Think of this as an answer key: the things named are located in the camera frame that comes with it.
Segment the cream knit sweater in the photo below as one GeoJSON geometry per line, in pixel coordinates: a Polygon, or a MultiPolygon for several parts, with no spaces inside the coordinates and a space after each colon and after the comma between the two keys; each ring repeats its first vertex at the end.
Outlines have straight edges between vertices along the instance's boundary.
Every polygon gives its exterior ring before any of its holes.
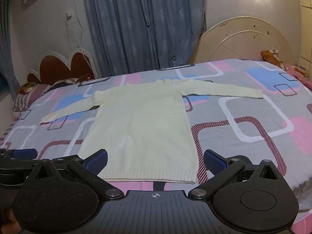
{"type": "Polygon", "coordinates": [[[195,183],[198,153],[183,97],[225,96],[261,99],[261,90],[214,82],[157,80],[96,91],[88,98],[41,120],[59,118],[97,107],[97,114],[79,150],[88,157],[105,149],[108,163],[99,173],[111,181],[195,183]]]}

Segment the striped pillow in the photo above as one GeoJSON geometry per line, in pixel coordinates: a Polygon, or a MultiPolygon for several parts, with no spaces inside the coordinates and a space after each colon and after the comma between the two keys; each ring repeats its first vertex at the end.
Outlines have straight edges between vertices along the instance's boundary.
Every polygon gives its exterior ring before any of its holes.
{"type": "Polygon", "coordinates": [[[25,83],[17,91],[16,98],[13,101],[13,111],[26,111],[33,102],[43,96],[50,88],[51,86],[46,84],[25,83]]]}

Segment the left side blue curtain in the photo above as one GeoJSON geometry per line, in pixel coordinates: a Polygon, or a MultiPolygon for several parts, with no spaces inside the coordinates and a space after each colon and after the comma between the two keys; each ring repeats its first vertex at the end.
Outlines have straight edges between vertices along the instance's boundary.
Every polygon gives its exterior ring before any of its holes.
{"type": "Polygon", "coordinates": [[[1,0],[1,74],[7,81],[12,99],[20,85],[14,73],[10,38],[10,0],[1,0]]]}

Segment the red heart headboard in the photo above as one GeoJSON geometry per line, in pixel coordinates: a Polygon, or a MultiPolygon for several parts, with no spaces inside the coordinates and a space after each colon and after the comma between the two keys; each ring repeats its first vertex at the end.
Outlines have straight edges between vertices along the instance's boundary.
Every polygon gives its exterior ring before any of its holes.
{"type": "Polygon", "coordinates": [[[71,52],[69,58],[55,51],[43,54],[39,67],[31,70],[27,75],[27,82],[53,85],[57,81],[89,76],[98,77],[91,53],[83,48],[71,52]]]}

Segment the cream round headboard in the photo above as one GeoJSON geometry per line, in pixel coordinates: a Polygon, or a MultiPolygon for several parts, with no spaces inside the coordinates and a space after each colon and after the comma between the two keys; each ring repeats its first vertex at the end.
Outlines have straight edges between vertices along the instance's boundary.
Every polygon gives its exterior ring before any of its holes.
{"type": "Polygon", "coordinates": [[[223,20],[205,32],[189,63],[226,59],[261,60],[263,50],[278,50],[283,62],[295,63],[290,45],[276,27],[252,16],[238,16],[223,20]]]}

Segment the blue grey curtain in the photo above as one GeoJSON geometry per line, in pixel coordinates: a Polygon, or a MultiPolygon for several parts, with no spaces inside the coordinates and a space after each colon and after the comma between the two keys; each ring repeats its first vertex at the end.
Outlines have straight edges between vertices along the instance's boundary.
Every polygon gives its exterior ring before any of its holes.
{"type": "Polygon", "coordinates": [[[201,34],[205,0],[84,0],[103,76],[185,65],[201,34]]]}

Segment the cream wardrobe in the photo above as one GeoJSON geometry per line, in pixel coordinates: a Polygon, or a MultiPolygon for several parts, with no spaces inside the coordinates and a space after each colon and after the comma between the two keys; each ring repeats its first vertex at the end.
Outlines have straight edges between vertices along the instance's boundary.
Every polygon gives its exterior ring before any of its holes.
{"type": "Polygon", "coordinates": [[[311,0],[300,1],[301,47],[299,65],[305,68],[311,77],[311,0]]]}

